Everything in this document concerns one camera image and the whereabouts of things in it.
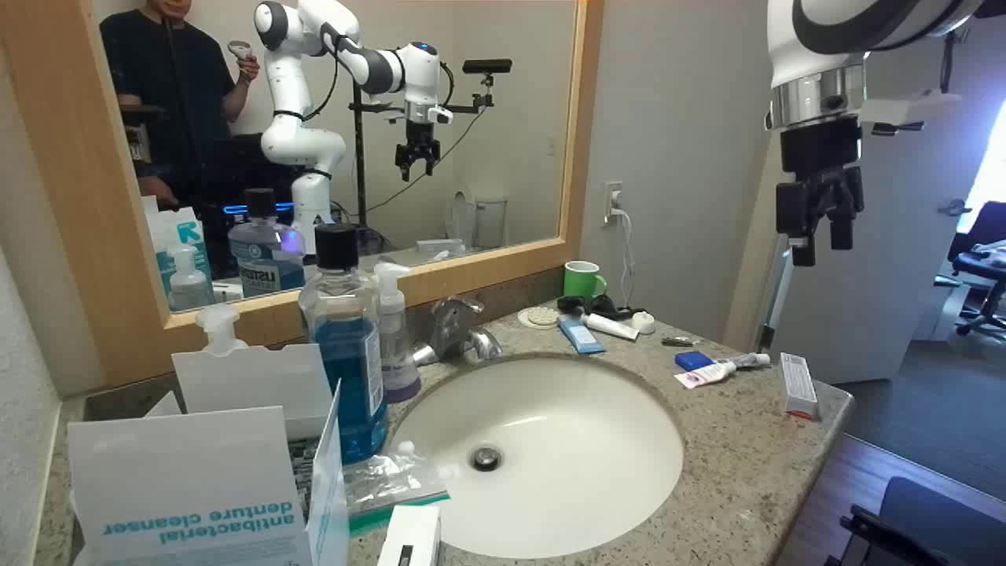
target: white sink basin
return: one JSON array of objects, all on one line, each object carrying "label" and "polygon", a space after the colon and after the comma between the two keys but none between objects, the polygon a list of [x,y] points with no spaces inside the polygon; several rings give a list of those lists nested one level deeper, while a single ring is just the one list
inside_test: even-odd
[{"label": "white sink basin", "polygon": [[441,465],[443,542],[511,560],[600,546],[662,510],[682,475],[663,402],[639,376],[568,356],[464,371],[409,409],[397,439]]}]

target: packaging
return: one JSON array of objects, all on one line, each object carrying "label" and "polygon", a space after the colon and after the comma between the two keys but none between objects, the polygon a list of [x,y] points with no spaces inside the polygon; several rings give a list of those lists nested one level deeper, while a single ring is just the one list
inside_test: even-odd
[{"label": "packaging", "polygon": [[721,383],[721,379],[730,379],[730,375],[736,371],[732,361],[714,361],[714,363],[700,363],[700,368],[691,368],[685,375],[676,375],[676,379],[688,391],[697,391],[697,386],[711,386],[711,383]]},{"label": "packaging", "polygon": [[189,413],[244,406],[284,406],[285,434],[320,438],[332,409],[332,386],[315,341],[275,348],[235,348],[231,356],[171,356]]},{"label": "packaging", "polygon": [[158,197],[145,197],[145,220],[164,293],[171,289],[171,275],[175,272],[175,262],[171,259],[171,249],[175,246],[193,246],[195,269],[210,275],[204,229],[193,207],[158,210]]},{"label": "packaging", "polygon": [[71,423],[88,562],[311,566],[279,409]]},{"label": "packaging", "polygon": [[350,562],[350,510],[340,452],[340,392],[334,392],[311,465],[308,542],[315,566]]},{"label": "packaging", "polygon": [[435,566],[441,549],[437,507],[397,507],[377,566]]},{"label": "packaging", "polygon": [[413,442],[377,452],[369,462],[347,465],[350,531],[384,529],[393,507],[428,507],[449,500],[441,470],[417,457]]},{"label": "packaging", "polygon": [[561,318],[558,328],[579,356],[605,351],[605,346],[595,339],[595,334],[579,318]]}]

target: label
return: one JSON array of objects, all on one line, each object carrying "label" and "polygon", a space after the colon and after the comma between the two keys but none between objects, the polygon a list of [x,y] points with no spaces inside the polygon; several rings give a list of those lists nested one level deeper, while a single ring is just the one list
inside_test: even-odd
[{"label": "label", "polygon": [[384,375],[380,375],[380,339],[374,329],[371,329],[371,335],[365,335],[365,356],[369,356],[371,414],[377,414],[377,409],[384,406]]}]

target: mouthwash bottle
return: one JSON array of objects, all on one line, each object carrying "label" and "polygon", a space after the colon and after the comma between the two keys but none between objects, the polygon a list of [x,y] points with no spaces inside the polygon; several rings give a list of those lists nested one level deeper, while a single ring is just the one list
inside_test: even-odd
[{"label": "mouthwash bottle", "polygon": [[386,439],[374,289],[359,272],[354,227],[317,227],[315,251],[317,275],[303,289],[300,305],[308,339],[320,348],[326,383],[340,391],[343,462],[363,462]]},{"label": "mouthwash bottle", "polygon": [[277,222],[275,188],[250,188],[250,222],[227,233],[231,253],[240,262],[244,293],[268,295],[304,285],[303,242]]}]

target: cap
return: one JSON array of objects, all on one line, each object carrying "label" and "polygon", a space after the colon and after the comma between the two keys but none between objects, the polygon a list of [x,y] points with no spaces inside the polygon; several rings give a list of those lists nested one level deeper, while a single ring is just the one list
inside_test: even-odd
[{"label": "cap", "polygon": [[315,227],[317,267],[354,269],[359,267],[356,227],[323,222]]},{"label": "cap", "polygon": [[275,188],[245,188],[250,218],[275,218],[277,190]]}]

